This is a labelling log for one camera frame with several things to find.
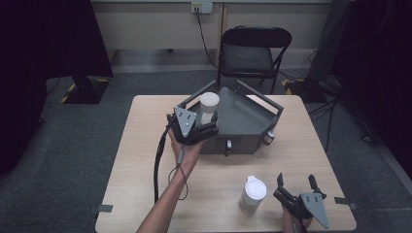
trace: cup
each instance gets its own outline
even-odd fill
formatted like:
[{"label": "cup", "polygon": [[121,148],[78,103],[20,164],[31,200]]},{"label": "cup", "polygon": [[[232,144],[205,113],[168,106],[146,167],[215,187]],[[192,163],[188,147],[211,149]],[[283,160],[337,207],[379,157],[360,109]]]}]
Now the cup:
[{"label": "cup", "polygon": [[254,213],[265,195],[266,185],[255,176],[249,176],[240,197],[240,209],[245,213]]},{"label": "cup", "polygon": [[200,96],[200,110],[202,111],[200,122],[202,124],[207,124],[212,120],[220,100],[219,95],[214,92],[205,92]]}]

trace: wire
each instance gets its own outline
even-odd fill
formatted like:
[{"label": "wire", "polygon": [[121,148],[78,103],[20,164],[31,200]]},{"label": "wire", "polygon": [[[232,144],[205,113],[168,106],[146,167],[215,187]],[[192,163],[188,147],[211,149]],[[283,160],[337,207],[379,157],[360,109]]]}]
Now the wire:
[{"label": "wire", "polygon": [[337,111],[340,111],[342,114],[344,114],[344,115],[346,115],[346,116],[348,116],[348,117],[351,117],[351,118],[359,121],[359,122],[360,122],[361,124],[363,124],[363,126],[366,128],[366,131],[367,131],[367,133],[370,135],[370,137],[372,137],[372,138],[373,138],[374,140],[376,140],[376,141],[381,141],[381,139],[380,139],[379,137],[373,135],[372,132],[370,132],[369,127],[367,126],[367,124],[366,124],[364,121],[362,121],[361,119],[359,119],[359,118],[357,118],[357,117],[355,117],[355,116],[352,116],[352,115],[350,115],[350,114],[348,114],[348,113],[345,113],[345,112],[343,112],[343,111],[340,110],[340,109],[336,109],[336,110],[337,110]]},{"label": "wire", "polygon": [[55,83],[55,85],[51,88],[51,90],[48,91],[47,95],[49,95],[50,93],[52,93],[52,91],[57,87],[58,83],[60,82],[61,77],[58,78],[57,82]]},{"label": "wire", "polygon": [[325,146],[325,151],[327,152],[327,150],[329,149],[329,140],[330,140],[330,128],[332,125],[332,116],[333,116],[333,110],[335,109],[335,106],[337,104],[337,100],[335,100],[335,102],[333,103],[333,106],[330,110],[330,115],[329,115],[329,124],[327,126],[327,136],[326,136],[326,146]]},{"label": "wire", "polygon": [[180,168],[180,170],[181,170],[181,172],[182,172],[182,175],[183,175],[183,179],[185,180],[186,194],[185,194],[185,196],[184,196],[183,198],[179,198],[179,201],[183,201],[183,200],[185,200],[185,199],[188,197],[188,194],[189,194],[188,179],[186,178],[186,175],[185,175],[185,172],[183,171],[183,168],[182,168],[180,165],[177,165],[175,168],[172,169],[172,171],[170,171],[169,177],[168,177],[167,180],[169,181],[169,183],[171,182],[170,177],[172,176],[172,173],[173,173],[174,171],[176,171],[178,168]]},{"label": "wire", "polygon": [[195,9],[195,14],[196,14],[197,22],[199,23],[200,35],[202,36],[203,48],[205,49],[206,57],[207,57],[207,59],[209,60],[209,62],[213,65],[213,67],[215,67],[216,69],[218,69],[218,67],[216,67],[216,65],[213,63],[212,58],[210,57],[209,52],[207,51],[206,43],[205,43],[205,38],[203,37],[202,23],[200,22],[200,13],[199,13],[199,10],[198,10],[198,9]]},{"label": "wire", "polygon": [[318,50],[313,50],[313,52],[308,56],[308,61],[310,62],[310,63],[312,63],[312,59],[311,59],[311,57],[317,52]]},{"label": "wire", "polygon": [[294,76],[292,76],[292,75],[286,74],[286,73],[283,72],[283,71],[279,71],[279,74],[283,75],[283,76],[284,76],[287,80],[289,80],[289,81],[301,79],[301,78],[303,77],[303,75],[305,75],[306,73],[307,73],[307,72],[304,71],[300,76],[294,77]]},{"label": "wire", "polygon": [[324,108],[324,107],[325,107],[325,106],[327,106],[327,105],[330,105],[330,103],[332,103],[333,101],[336,101],[336,98],[334,98],[333,100],[331,100],[331,101],[329,101],[329,102],[327,102],[327,103],[323,104],[321,107],[319,107],[319,108],[317,108],[317,109],[313,110],[312,112],[309,112],[309,114],[308,114],[308,115],[312,115],[312,114],[314,114],[316,111],[318,111],[318,110],[320,110],[320,109]]},{"label": "wire", "polygon": [[319,110],[316,114],[319,114],[320,112],[323,112],[323,114],[322,114],[321,116],[318,116],[318,117],[315,118],[315,119],[312,119],[312,122],[315,122],[316,120],[322,118],[322,117],[323,117],[329,110],[331,110],[331,109],[332,109],[332,107],[329,107],[329,108],[327,108],[327,109],[325,109],[325,110]]},{"label": "wire", "polygon": [[160,164],[160,159],[161,156],[163,155],[163,150],[164,150],[164,144],[166,142],[166,134],[169,131],[170,127],[172,126],[172,121],[170,121],[166,125],[166,129],[164,130],[163,134],[161,135],[160,141],[157,146],[157,152],[155,155],[155,161],[154,161],[154,202],[156,203],[158,200],[158,166]]}]

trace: forearm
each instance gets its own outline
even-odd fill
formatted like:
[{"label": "forearm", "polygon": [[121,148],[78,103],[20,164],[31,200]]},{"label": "forearm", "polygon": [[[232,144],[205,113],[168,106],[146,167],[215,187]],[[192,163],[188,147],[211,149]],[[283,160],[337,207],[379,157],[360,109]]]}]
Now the forearm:
[{"label": "forearm", "polygon": [[176,204],[184,186],[185,180],[178,168],[172,181],[143,220],[137,232],[167,232],[170,220],[172,219],[173,212],[175,211]]}]

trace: human hand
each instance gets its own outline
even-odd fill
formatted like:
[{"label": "human hand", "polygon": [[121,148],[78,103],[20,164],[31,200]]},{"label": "human hand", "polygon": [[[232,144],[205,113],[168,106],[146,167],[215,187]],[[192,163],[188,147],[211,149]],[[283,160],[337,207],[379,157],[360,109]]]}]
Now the human hand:
[{"label": "human hand", "polygon": [[[297,228],[297,232],[301,231],[301,226],[299,219],[294,217],[291,212],[289,212],[288,209],[284,205],[282,205],[282,209],[284,211],[284,218],[283,218],[283,228],[284,228],[284,233],[294,233],[294,227],[293,225]],[[309,219],[303,219],[302,224],[305,228],[308,228],[310,224],[312,223],[312,217]]]}]

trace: cup lid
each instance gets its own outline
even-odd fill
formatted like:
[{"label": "cup lid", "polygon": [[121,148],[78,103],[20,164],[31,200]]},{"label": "cup lid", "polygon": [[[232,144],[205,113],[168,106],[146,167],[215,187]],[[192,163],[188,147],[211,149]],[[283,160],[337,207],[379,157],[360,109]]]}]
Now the cup lid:
[{"label": "cup lid", "polygon": [[219,104],[219,95],[213,92],[206,92],[200,96],[200,103],[204,106],[216,106]]},{"label": "cup lid", "polygon": [[266,185],[258,179],[248,181],[245,189],[246,193],[255,200],[263,199],[266,195]]}]

